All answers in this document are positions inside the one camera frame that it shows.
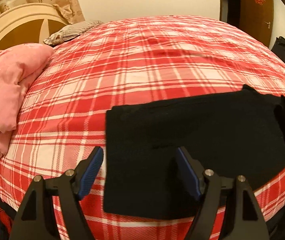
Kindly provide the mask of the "black pants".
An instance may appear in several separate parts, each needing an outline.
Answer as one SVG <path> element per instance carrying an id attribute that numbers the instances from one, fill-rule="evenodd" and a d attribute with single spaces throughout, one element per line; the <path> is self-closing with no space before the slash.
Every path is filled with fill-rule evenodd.
<path id="1" fill-rule="evenodd" d="M 285 168 L 285 97 L 238 92 L 115 106 L 106 113 L 106 213 L 191 217 L 196 202 L 177 166 L 185 147 L 220 176 L 259 189 Z"/>

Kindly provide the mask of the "red plaid bed sheet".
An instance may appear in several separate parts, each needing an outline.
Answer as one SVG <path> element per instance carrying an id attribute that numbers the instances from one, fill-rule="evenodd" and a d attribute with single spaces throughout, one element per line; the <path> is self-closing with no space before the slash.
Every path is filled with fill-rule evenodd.
<path id="1" fill-rule="evenodd" d="M 247 84 L 285 95 L 285 64 L 223 22 L 200 16 L 119 20 L 55 47 L 24 98 L 0 198 L 17 209 L 36 174 L 61 174 L 105 145 L 105 113 L 134 105 L 233 92 Z"/>

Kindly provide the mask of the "pink pillow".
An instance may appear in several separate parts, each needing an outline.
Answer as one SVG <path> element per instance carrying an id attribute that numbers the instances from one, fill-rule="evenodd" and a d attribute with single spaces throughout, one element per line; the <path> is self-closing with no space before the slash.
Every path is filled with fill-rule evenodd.
<path id="1" fill-rule="evenodd" d="M 0 158 L 9 149 L 24 97 L 53 55 L 51 46 L 26 43 L 0 51 Z"/>

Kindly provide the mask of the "striped grey pillow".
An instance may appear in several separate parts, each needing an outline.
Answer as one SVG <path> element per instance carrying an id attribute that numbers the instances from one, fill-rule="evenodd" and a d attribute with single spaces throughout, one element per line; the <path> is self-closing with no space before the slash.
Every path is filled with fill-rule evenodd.
<path id="1" fill-rule="evenodd" d="M 101 24 L 103 24 L 103 22 L 97 20 L 68 24 L 59 31 L 51 34 L 43 42 L 46 45 L 54 47 L 64 42 L 70 41 Z"/>

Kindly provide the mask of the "cream wooden headboard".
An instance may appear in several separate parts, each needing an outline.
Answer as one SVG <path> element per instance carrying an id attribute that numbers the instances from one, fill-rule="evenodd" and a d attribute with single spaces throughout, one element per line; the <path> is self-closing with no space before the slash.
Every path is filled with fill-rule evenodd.
<path id="1" fill-rule="evenodd" d="M 29 3 L 0 15 L 0 51 L 23 43 L 43 43 L 68 22 L 52 5 Z"/>

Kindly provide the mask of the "brown wooden door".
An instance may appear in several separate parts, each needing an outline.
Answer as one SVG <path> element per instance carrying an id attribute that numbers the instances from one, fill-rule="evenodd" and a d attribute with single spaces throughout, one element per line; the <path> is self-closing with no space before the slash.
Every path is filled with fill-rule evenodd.
<path id="1" fill-rule="evenodd" d="M 241 0 L 239 29 L 252 36 L 266 47 L 270 44 L 274 19 L 274 0 L 266 0 L 264 5 L 254 0 Z M 265 22 L 270 22 L 268 29 Z"/>

